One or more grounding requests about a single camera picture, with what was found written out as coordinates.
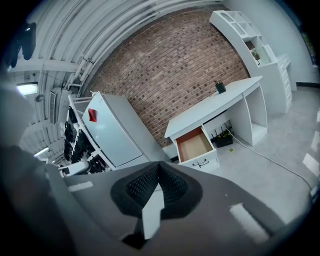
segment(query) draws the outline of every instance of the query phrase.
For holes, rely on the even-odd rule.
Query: red brick wall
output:
[[[214,80],[225,84],[248,78],[248,72],[227,39],[209,23],[214,10],[171,13],[144,26],[103,63],[86,88],[124,95],[156,141],[171,118],[211,95]]]

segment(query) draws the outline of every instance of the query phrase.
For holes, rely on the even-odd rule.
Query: black object on desk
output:
[[[214,82],[215,82],[215,87],[218,90],[219,94],[222,94],[226,91],[226,87],[223,82],[220,82],[219,80],[218,81],[214,80]]]

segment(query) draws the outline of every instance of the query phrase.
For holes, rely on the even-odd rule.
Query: ceiling light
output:
[[[16,85],[22,95],[36,94],[38,92],[38,82],[24,82]]]
[[[44,152],[46,152],[48,150],[49,150],[49,148],[46,147],[46,148],[42,149],[41,151],[39,151],[38,153],[36,153],[34,156],[37,157],[37,156],[41,155],[42,153],[44,153]]]

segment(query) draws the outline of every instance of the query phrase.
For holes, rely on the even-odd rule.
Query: open drawer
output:
[[[180,165],[202,171],[219,166],[217,150],[203,127],[198,127],[175,140]]]

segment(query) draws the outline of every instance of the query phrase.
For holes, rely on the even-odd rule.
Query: white cabinet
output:
[[[275,56],[259,30],[240,11],[217,10],[209,21],[235,48],[250,76],[263,76],[260,82],[267,111],[286,114],[292,98],[288,89],[289,58],[285,54]]]

